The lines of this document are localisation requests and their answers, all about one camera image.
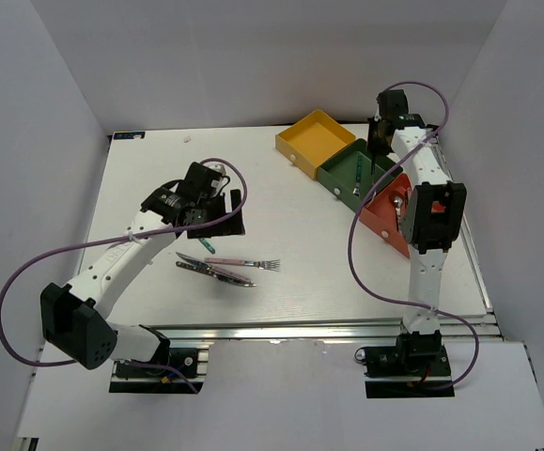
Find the green handled knife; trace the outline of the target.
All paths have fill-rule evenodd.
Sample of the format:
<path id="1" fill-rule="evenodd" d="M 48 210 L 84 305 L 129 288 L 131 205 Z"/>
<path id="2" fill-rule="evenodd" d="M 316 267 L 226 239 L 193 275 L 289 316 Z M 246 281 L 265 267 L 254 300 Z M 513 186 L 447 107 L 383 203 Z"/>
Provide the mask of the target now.
<path id="1" fill-rule="evenodd" d="M 204 238 L 199 238 L 198 241 L 210 252 L 212 255 L 216 253 L 215 248 Z"/>

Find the dark handled fork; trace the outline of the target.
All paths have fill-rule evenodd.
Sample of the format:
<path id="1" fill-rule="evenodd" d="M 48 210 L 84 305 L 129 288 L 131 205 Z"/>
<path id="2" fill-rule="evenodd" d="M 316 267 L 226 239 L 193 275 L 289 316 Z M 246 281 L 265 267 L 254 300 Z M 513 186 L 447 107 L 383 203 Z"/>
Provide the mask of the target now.
<path id="1" fill-rule="evenodd" d="M 376 172 L 376 153 L 371 152 L 371 158 L 370 158 L 370 180 L 372 184 L 375 183 L 375 172 Z"/>

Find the green handled fork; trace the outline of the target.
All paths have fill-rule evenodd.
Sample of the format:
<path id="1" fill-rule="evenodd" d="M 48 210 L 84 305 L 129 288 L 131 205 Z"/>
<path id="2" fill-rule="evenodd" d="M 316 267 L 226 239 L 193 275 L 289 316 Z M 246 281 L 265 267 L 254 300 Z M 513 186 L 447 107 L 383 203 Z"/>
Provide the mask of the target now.
<path id="1" fill-rule="evenodd" d="M 361 155 L 357 156 L 356 160 L 356 170 L 355 170 L 355 181 L 352 193 L 355 196 L 360 196 L 361 190 L 361 180 L 362 180 L 362 168 L 363 168 L 363 157 Z"/>

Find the dark handled spoon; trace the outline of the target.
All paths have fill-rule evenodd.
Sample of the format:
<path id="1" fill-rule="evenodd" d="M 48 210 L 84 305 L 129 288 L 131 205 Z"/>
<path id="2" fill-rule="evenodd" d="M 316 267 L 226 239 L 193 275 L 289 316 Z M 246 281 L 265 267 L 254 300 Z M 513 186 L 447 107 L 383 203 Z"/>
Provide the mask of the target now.
<path id="1" fill-rule="evenodd" d="M 395 194 L 392 198 L 392 202 L 396 213 L 396 229 L 400 231 L 402 224 L 402 208 L 404 206 L 404 199 L 400 195 Z"/>

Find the pink handled fork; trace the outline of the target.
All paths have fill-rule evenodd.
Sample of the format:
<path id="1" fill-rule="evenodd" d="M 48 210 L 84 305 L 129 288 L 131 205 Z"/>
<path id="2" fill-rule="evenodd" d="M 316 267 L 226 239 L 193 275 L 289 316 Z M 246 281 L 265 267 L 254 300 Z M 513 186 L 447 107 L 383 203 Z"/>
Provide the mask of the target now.
<path id="1" fill-rule="evenodd" d="M 215 258 L 206 257 L 205 262 L 210 265 L 226 265 L 236 267 L 249 267 L 261 269 L 264 271 L 279 272 L 281 269 L 281 262 L 279 259 L 275 260 L 245 260 L 236 258 Z"/>

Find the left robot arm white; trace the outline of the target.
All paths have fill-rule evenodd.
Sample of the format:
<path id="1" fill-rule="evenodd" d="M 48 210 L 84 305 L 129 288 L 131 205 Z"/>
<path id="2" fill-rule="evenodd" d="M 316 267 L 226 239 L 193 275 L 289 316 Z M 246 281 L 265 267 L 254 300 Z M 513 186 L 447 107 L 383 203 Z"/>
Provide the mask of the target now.
<path id="1" fill-rule="evenodd" d="M 141 203 L 124 235 L 64 286 L 40 294 L 45 340 L 92 370 L 105 361 L 138 365 L 150 375 L 169 364 L 169 339 L 145 325 L 109 321 L 117 301 L 139 273 L 178 237 L 241 235 L 247 189 L 224 192 L 235 167 L 209 158 L 193 162 L 183 179 L 156 188 Z"/>

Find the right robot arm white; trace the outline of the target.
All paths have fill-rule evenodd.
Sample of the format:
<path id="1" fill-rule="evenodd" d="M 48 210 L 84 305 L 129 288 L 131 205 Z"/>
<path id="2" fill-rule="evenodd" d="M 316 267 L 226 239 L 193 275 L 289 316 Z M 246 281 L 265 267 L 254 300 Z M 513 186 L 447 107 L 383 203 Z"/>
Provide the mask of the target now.
<path id="1" fill-rule="evenodd" d="M 410 252 L 409 304 L 395 361 L 402 372 L 414 375 L 442 345 L 438 308 L 443 266 L 459 236 L 467 191 L 441 168 L 425 122 L 409 112 L 402 89 L 382 91 L 377 103 L 368 148 L 374 156 L 396 154 L 411 185 L 399 224 Z"/>

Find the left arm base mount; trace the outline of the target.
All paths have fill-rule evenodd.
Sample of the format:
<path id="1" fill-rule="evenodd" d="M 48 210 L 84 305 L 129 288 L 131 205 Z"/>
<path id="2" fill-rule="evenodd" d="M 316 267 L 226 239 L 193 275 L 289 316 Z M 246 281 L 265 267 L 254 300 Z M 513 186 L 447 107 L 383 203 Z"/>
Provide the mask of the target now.
<path id="1" fill-rule="evenodd" d="M 165 360 L 146 368 L 115 363 L 109 382 L 111 394 L 196 395 L 204 385 L 209 346 L 172 341 Z"/>

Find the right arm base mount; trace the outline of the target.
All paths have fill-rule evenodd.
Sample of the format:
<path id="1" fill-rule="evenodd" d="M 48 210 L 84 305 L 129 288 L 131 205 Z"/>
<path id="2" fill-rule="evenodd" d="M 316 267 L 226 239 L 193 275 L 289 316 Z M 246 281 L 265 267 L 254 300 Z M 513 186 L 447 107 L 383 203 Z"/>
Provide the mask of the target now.
<path id="1" fill-rule="evenodd" d="M 354 360 L 365 369 L 365 396 L 367 399 L 412 399 L 454 397 L 451 366 L 445 347 L 437 357 L 413 369 L 398 361 L 396 346 L 361 347 L 354 352 Z"/>

